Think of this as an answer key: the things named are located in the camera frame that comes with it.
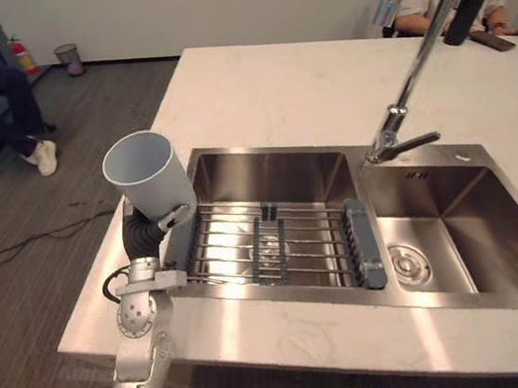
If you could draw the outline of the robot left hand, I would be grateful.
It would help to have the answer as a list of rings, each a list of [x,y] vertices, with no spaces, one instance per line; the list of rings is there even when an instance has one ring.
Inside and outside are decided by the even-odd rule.
[[[192,206],[179,204],[159,220],[150,221],[128,198],[123,202],[122,235],[124,251],[130,261],[158,258],[165,235],[191,217]]]

